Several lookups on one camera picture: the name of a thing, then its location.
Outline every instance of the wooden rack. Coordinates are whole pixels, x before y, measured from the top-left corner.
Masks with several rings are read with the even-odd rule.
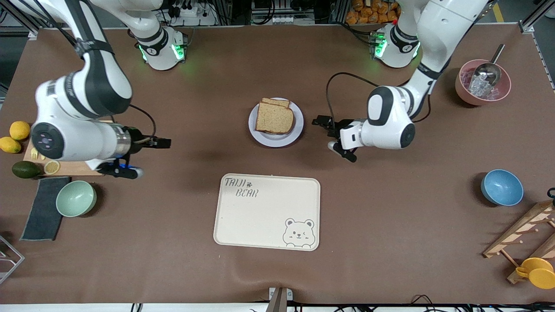
[[[546,200],[545,202],[536,203],[523,217],[516,221],[505,233],[501,235],[493,244],[491,244],[482,254],[486,258],[491,258],[495,255],[502,254],[509,260],[515,267],[519,267],[516,261],[504,250],[506,246],[522,244],[518,240],[520,236],[535,233],[539,230],[534,228],[538,224],[547,223],[555,228],[555,219],[550,218],[551,214],[555,213],[553,207],[553,200]],[[551,235],[536,251],[534,251],[529,258],[543,258],[549,260],[555,258],[555,234]],[[515,271],[507,277],[507,280],[512,284],[519,281],[524,281]]]

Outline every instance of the lemon slice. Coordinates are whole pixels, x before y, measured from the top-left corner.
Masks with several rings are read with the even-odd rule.
[[[44,173],[48,175],[53,175],[54,173],[58,172],[58,170],[60,170],[60,163],[58,163],[56,160],[51,160],[44,165]]]

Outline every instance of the brown table surface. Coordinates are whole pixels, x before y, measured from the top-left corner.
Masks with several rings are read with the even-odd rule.
[[[187,62],[157,72],[144,64],[124,30],[106,31],[133,86],[133,103],[157,121],[169,150],[143,150],[132,164],[139,180],[87,178],[99,203],[87,218],[64,218],[55,241],[16,241],[27,258],[0,286],[1,303],[242,302],[287,286],[305,303],[530,303],[553,299],[530,283],[509,285],[511,264],[481,252],[554,186],[555,95],[532,36],[513,24],[474,27],[438,81],[432,113],[405,150],[361,148],[349,163],[327,148],[327,79],[339,71],[396,85],[414,69],[370,60],[367,47],[341,27],[198,29]],[[507,101],[466,106],[455,93],[461,65],[489,58],[511,75]],[[33,122],[36,87],[82,68],[65,39],[41,31],[28,42],[0,113]],[[338,119],[366,115],[372,90],[350,77],[330,88]],[[305,116],[304,135],[270,149],[247,128],[262,97],[284,97]],[[151,125],[130,109],[117,120]],[[37,182],[18,179],[22,155],[0,153],[0,229],[19,238]],[[504,168],[526,195],[515,207],[492,207],[479,194],[484,172]],[[316,178],[321,184],[320,246],[312,252],[217,245],[213,239],[220,178],[226,173]],[[529,255],[552,233],[545,225],[509,246]]]

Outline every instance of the dark gray towel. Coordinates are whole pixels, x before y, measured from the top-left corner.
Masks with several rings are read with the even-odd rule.
[[[37,195],[19,240],[54,240],[62,221],[56,209],[58,193],[70,177],[45,178],[38,182]]]

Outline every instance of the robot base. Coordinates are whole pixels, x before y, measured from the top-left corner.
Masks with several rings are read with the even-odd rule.
[[[370,55],[372,59],[379,59],[389,67],[402,68],[416,57],[420,43],[412,41],[401,47],[396,46],[391,38],[394,27],[388,24],[370,35],[370,42],[375,43],[375,46],[370,46]]]
[[[178,63],[184,63],[187,53],[188,37],[171,27],[164,27],[164,30],[168,34],[168,41],[165,46],[158,51],[157,55],[152,55],[153,53],[151,54],[149,48],[143,49],[143,46],[139,46],[145,63],[149,64],[157,71],[167,71]]]

